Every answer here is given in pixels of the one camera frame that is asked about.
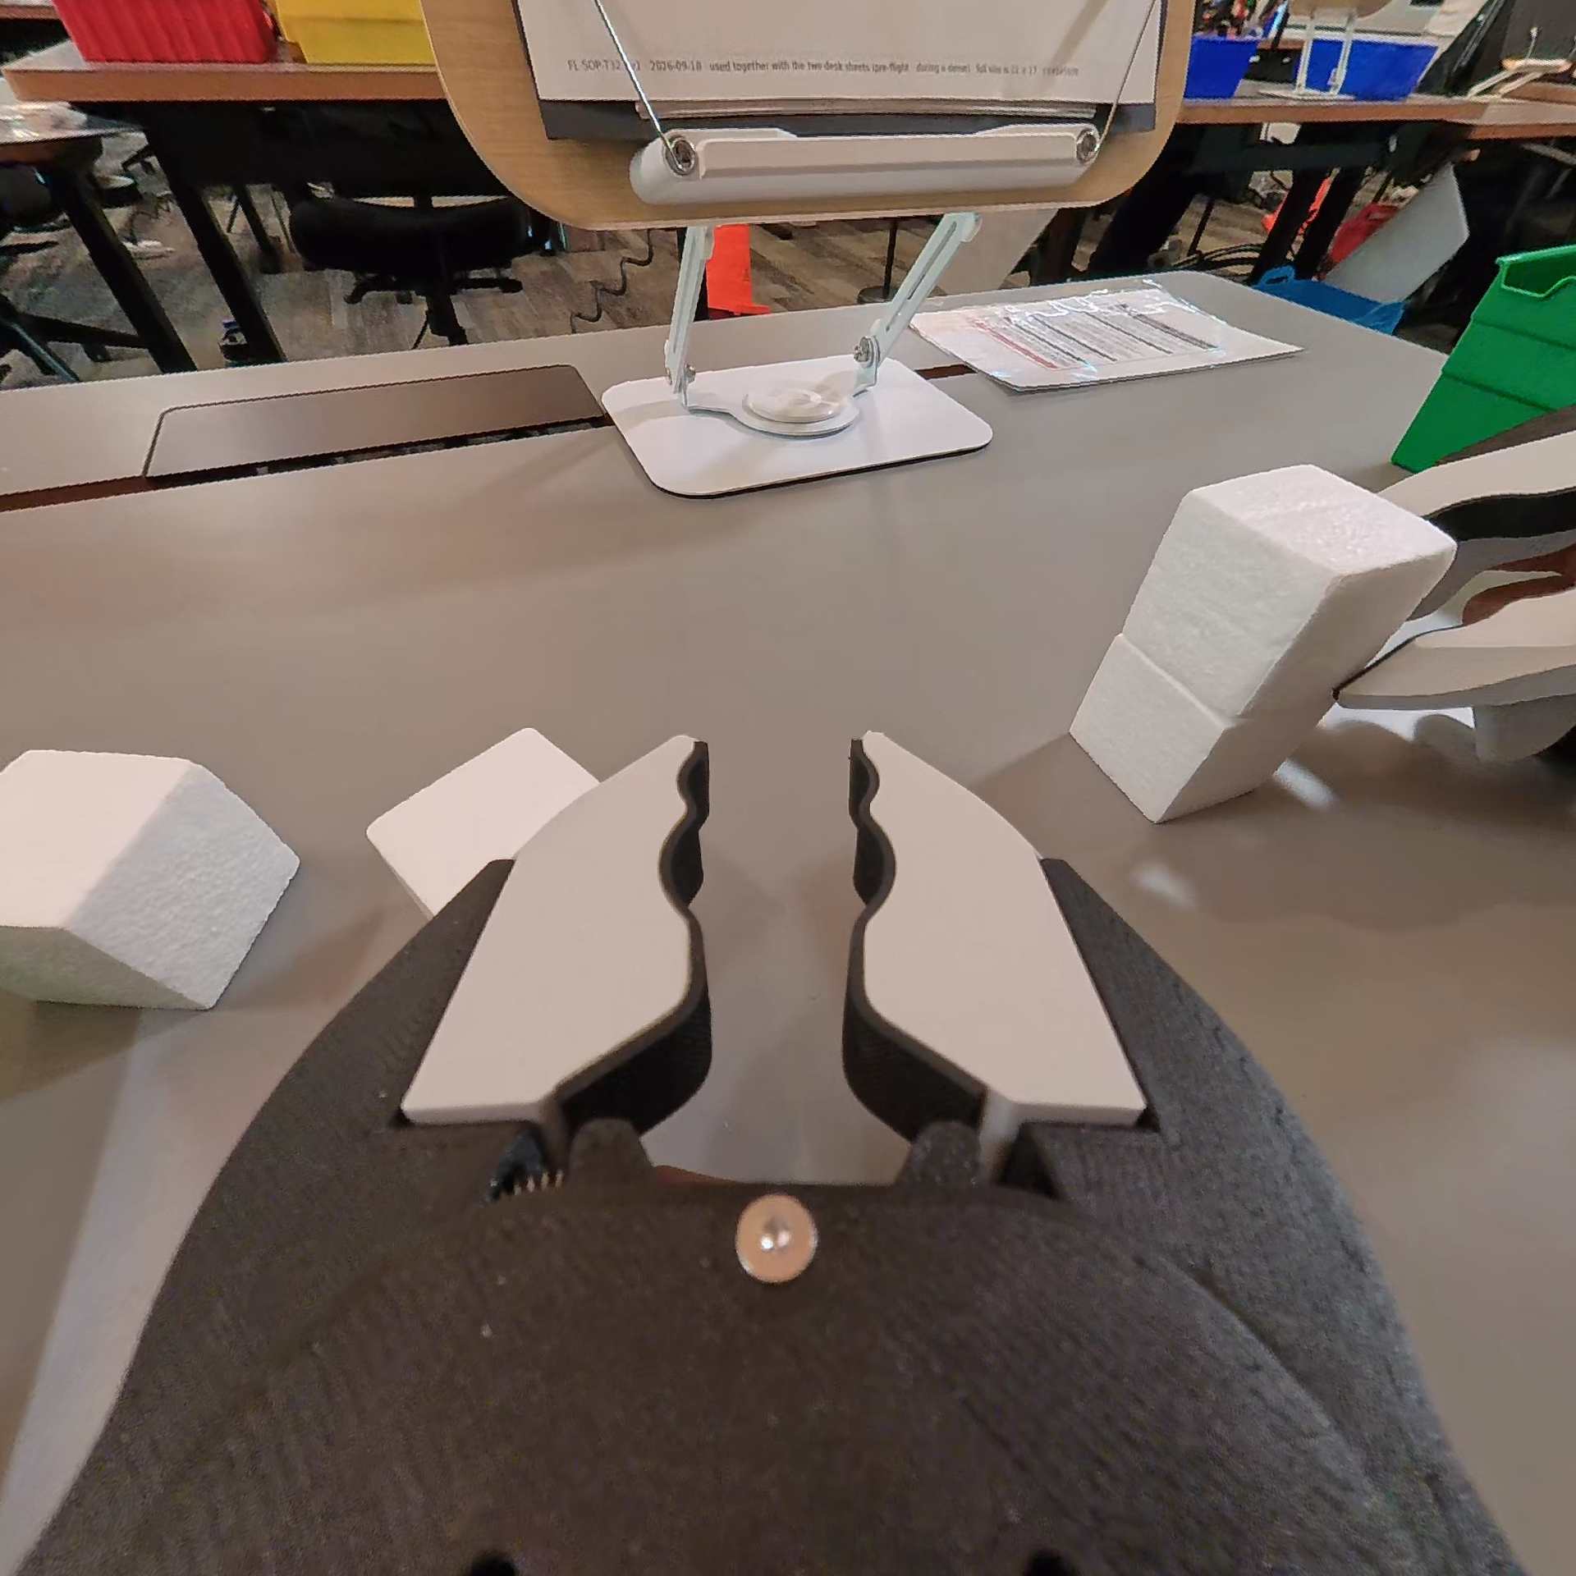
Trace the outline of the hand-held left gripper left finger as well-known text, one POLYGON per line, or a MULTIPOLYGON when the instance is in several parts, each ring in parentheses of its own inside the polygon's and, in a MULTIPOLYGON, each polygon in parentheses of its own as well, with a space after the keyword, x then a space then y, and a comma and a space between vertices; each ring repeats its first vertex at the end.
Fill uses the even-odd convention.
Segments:
POLYGON ((645 1133, 700 1092, 707 814, 707 745, 675 735, 523 846, 407 1086, 407 1122, 645 1133))

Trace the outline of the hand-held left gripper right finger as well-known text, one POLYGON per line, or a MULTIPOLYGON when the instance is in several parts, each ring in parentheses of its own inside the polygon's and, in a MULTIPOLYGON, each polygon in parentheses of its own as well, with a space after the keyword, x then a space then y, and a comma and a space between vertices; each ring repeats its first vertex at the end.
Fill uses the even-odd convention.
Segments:
POLYGON ((1041 1122, 1133 1129, 1148 1101, 1026 837, 878 732, 852 741, 850 818, 857 1101, 908 1141, 961 1124, 987 1165, 1041 1122))

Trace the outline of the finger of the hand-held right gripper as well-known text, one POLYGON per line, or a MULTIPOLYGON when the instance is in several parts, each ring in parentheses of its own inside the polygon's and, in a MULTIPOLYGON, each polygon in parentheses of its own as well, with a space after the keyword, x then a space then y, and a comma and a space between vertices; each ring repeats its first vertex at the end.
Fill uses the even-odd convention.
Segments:
POLYGON ((1417 634, 1336 692, 1355 711, 1460 711, 1484 762, 1522 762, 1572 737, 1574 591, 1518 597, 1488 617, 1417 634))
POLYGON ((1448 460, 1381 491, 1456 542, 1450 570, 1482 574, 1574 542, 1574 433, 1448 460))

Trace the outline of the white foam block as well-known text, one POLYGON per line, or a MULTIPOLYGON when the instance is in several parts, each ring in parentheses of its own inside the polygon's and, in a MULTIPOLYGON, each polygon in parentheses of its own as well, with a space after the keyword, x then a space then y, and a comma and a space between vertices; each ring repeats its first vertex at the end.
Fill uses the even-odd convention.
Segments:
POLYGON ((206 1011, 300 857, 201 763, 30 750, 2 773, 2 985, 206 1011))
POLYGON ((580 762, 522 728, 385 810, 366 839, 428 919, 595 788, 580 762))
POLYGON ((1437 525, 1317 465, 1190 491, 1122 627, 1221 717, 1330 696, 1454 563, 1437 525))
POLYGON ((1150 822, 1171 822, 1268 782, 1334 700, 1220 715, 1129 640, 1114 636, 1069 735, 1150 822))

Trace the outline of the grey desk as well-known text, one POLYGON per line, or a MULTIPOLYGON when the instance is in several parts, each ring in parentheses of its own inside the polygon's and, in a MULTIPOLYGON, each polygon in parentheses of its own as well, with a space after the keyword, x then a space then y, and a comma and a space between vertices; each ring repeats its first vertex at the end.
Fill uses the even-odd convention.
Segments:
POLYGON ((1013 396, 993 443, 685 501, 614 428, 124 491, 176 407, 574 364, 664 328, 4 394, 4 762, 206 765, 302 867, 221 1004, 4 996, 4 1572, 113 1403, 227 1152, 420 912, 366 827, 523 726, 606 778, 711 747, 715 1060, 653 1157, 886 1180, 841 1073, 857 914, 850 741, 974 790, 1240 1036, 1362 1218, 1463 1467, 1533 1572, 1572 1572, 1572 771, 1482 762, 1463 715, 1340 711, 1280 777, 1154 825, 1068 739, 1190 490, 1358 486, 1439 356, 1210 278, 1283 360, 1013 396))

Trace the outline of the blue bag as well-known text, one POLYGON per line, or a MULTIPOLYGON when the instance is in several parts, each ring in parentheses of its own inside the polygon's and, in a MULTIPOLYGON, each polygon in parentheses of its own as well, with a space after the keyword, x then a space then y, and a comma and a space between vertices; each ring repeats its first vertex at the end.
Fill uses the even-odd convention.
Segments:
POLYGON ((1385 336, 1394 334, 1409 304, 1407 298, 1377 302, 1366 294, 1330 285, 1328 281, 1302 278, 1291 264, 1266 270, 1253 287, 1281 302, 1315 309, 1341 323, 1370 328, 1385 336))

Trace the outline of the white board panel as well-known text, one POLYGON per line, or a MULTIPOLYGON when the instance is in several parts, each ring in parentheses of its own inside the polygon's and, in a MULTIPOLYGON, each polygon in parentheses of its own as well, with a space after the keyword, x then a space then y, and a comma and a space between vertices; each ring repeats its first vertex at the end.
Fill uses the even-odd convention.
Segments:
POLYGON ((1456 167, 1439 169, 1390 221, 1334 264, 1325 283, 1394 304, 1409 300, 1467 244, 1469 221, 1456 167))

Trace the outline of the large blue plastic bin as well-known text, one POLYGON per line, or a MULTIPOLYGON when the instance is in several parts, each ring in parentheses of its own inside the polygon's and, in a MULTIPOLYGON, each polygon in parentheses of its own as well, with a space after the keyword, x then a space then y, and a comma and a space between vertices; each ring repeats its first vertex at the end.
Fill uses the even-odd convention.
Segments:
POLYGON ((1409 97, 1443 51, 1430 36, 1357 34, 1347 51, 1343 37, 1319 34, 1311 41, 1308 69, 1296 67, 1295 84, 1328 92, 1345 62, 1338 94, 1358 101, 1387 103, 1409 97))

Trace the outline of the laminated instruction sheet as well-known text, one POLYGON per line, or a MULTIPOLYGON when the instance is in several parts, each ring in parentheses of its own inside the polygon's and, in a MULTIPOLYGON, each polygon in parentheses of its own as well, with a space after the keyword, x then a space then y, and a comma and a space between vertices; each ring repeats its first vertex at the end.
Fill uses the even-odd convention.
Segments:
POLYGON ((1300 351, 1152 283, 1043 302, 931 309, 912 328, 1011 392, 1109 386, 1274 362, 1300 351))

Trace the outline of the small blue plastic bin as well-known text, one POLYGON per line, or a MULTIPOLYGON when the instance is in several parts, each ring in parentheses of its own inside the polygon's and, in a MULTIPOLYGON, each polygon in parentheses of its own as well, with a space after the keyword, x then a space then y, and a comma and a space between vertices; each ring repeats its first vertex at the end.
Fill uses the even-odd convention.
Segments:
POLYGON ((1227 101, 1246 81, 1263 43, 1259 32, 1197 32, 1191 37, 1186 101, 1227 101))

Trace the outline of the orange traffic cone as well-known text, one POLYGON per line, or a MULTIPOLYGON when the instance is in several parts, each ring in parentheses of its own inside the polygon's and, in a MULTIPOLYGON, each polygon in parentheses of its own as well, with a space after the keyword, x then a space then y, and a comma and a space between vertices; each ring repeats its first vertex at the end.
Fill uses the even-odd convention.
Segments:
POLYGON ((771 311, 756 300, 750 227, 743 223, 715 229, 713 249, 704 272, 709 319, 747 319, 771 311))

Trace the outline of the black office chair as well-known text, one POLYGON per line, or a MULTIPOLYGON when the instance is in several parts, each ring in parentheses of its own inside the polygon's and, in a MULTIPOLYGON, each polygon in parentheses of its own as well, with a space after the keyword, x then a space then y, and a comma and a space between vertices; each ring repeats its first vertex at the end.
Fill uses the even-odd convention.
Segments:
POLYGON ((289 236, 306 264, 353 276, 347 306, 370 293, 422 302, 422 334, 448 345, 467 343, 456 294, 522 293, 512 264, 538 249, 525 208, 510 199, 403 206, 308 195, 289 208, 289 236))

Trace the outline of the white document stand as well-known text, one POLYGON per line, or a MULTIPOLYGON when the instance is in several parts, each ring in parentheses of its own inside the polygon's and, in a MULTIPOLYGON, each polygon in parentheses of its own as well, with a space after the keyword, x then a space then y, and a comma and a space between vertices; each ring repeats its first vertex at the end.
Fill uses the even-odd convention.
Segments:
POLYGON ((985 216, 1094 206, 1152 167, 1193 36, 1193 6, 1165 6, 1150 105, 1058 111, 546 103, 516 4, 424 4, 424 17, 448 105, 508 193, 582 231, 683 231, 662 373, 610 386, 604 409, 655 486, 715 499, 991 443, 989 422, 901 364, 897 345, 985 216), (938 216, 931 240, 852 351, 694 369, 717 227, 925 214, 938 216))

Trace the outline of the yellow plastic bin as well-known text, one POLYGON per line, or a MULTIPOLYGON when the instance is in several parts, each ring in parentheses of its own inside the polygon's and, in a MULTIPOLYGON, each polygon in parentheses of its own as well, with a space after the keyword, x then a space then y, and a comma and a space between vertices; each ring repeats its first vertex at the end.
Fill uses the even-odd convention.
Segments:
POLYGON ((310 66, 420 66, 435 56, 420 2, 270 2, 281 36, 310 66))

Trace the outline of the red plastic bin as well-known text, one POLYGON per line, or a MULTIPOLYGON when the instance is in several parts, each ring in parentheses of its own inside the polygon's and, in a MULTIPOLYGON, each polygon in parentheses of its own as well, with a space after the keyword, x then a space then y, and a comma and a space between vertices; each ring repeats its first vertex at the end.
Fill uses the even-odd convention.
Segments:
POLYGON ((90 64, 265 66, 278 34, 265 2, 53 2, 90 64))

